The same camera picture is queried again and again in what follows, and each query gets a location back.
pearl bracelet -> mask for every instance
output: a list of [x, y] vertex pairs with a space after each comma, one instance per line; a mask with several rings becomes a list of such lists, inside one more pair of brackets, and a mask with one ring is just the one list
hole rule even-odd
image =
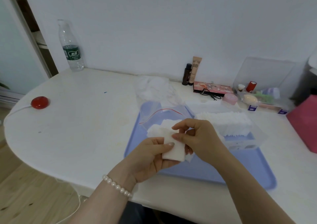
[[116, 182], [112, 181], [111, 178], [109, 178], [107, 175], [103, 175], [102, 179], [104, 179], [108, 184], [110, 184], [111, 186], [113, 186], [116, 190], [120, 191], [120, 193], [124, 194], [125, 196], [127, 196], [128, 198], [132, 198], [133, 195], [128, 192], [127, 190], [125, 190], [123, 187], [121, 187], [120, 185], [117, 185]]

plastic water bottle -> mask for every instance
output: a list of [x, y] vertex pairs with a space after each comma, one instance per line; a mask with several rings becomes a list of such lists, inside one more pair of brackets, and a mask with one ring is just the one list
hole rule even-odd
[[72, 71], [84, 69], [84, 62], [80, 56], [77, 41], [70, 30], [69, 25], [64, 20], [57, 20], [59, 28], [58, 35], [63, 47], [69, 67]]

woman's right hand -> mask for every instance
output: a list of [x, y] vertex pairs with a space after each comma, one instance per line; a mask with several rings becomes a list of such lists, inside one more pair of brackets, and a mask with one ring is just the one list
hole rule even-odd
[[209, 121], [188, 118], [175, 124], [172, 129], [179, 130], [179, 133], [172, 135], [175, 140], [188, 145], [200, 159], [212, 166], [216, 166], [229, 153]]

white table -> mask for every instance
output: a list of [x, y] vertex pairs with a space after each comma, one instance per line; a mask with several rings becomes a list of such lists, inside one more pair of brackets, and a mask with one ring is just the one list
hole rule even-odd
[[[101, 176], [123, 158], [138, 114], [136, 79], [93, 69], [58, 74], [14, 107], [13, 111], [41, 95], [51, 100], [46, 109], [27, 108], [7, 119], [8, 145], [26, 164], [90, 195]], [[172, 85], [185, 101], [210, 99], [194, 94], [190, 86]], [[248, 115], [270, 136], [261, 147], [278, 182], [270, 195], [297, 223], [316, 223], [317, 155], [285, 116]], [[240, 223], [224, 185], [156, 175], [138, 185], [133, 201], [194, 222]]]

hand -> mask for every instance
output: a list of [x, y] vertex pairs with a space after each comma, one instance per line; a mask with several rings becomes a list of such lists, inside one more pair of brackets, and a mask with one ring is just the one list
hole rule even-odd
[[164, 143], [164, 137], [147, 138], [122, 160], [137, 182], [143, 182], [154, 176], [161, 169], [174, 166], [179, 161], [163, 160], [162, 153], [170, 151], [174, 143]]
[[229, 153], [209, 121], [188, 118], [175, 124], [172, 129], [179, 130], [179, 133], [172, 135], [175, 140], [188, 145], [200, 159], [213, 166]]

